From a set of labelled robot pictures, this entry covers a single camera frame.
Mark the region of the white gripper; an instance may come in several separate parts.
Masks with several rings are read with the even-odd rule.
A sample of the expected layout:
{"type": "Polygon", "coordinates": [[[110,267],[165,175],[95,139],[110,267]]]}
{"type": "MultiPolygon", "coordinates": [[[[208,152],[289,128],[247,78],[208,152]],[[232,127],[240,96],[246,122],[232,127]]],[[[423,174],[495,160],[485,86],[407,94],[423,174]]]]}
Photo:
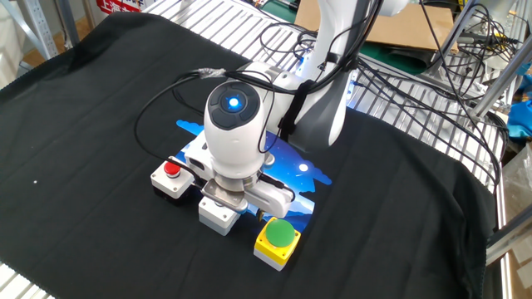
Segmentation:
{"type": "MultiPolygon", "coordinates": [[[[259,181],[251,189],[244,192],[246,200],[259,208],[256,213],[258,223],[264,221],[264,215],[269,213],[276,218],[284,218],[293,201],[293,193],[287,189],[280,189],[272,184],[259,181]]],[[[223,207],[223,204],[214,200],[214,203],[223,207]]]]}

